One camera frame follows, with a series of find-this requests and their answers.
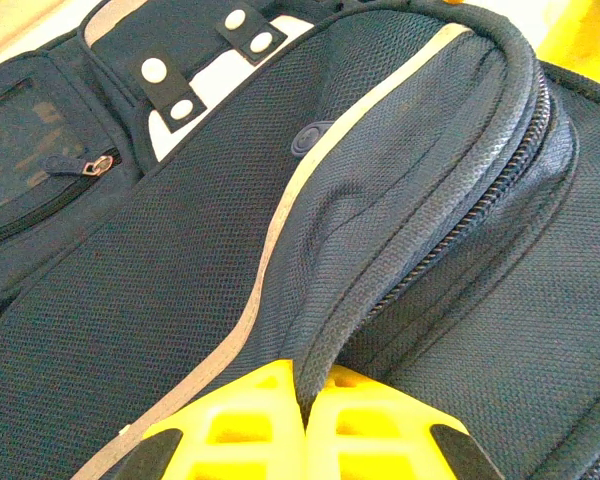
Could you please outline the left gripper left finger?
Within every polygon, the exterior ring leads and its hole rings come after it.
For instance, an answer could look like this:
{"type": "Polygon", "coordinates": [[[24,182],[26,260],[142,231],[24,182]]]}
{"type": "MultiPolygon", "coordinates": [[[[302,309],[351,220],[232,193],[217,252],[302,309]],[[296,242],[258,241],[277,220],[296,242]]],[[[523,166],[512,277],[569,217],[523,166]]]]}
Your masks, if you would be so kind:
{"type": "Polygon", "coordinates": [[[276,360],[198,399],[189,375],[124,427],[78,479],[301,479],[305,433],[293,365],[276,360]]]}

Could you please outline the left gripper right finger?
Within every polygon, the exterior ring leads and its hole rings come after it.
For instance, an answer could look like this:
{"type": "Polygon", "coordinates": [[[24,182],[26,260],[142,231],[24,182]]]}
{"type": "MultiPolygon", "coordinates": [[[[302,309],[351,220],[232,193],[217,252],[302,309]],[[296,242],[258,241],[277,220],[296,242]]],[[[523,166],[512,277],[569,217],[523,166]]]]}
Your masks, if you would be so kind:
{"type": "Polygon", "coordinates": [[[335,366],[306,427],[309,479],[498,479],[457,418],[335,366]]]}

